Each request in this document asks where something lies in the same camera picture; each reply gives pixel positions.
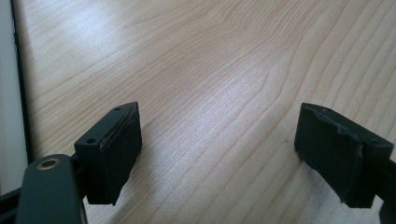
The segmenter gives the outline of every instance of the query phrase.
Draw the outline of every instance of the wooden table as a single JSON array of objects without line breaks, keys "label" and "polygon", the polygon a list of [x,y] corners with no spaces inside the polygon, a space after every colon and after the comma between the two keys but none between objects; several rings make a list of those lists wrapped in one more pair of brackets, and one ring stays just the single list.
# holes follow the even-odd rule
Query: wooden table
[{"label": "wooden table", "polygon": [[301,162],[301,102],[396,142],[392,0],[17,1],[35,156],[137,101],[143,149],[90,223],[378,223]]}]

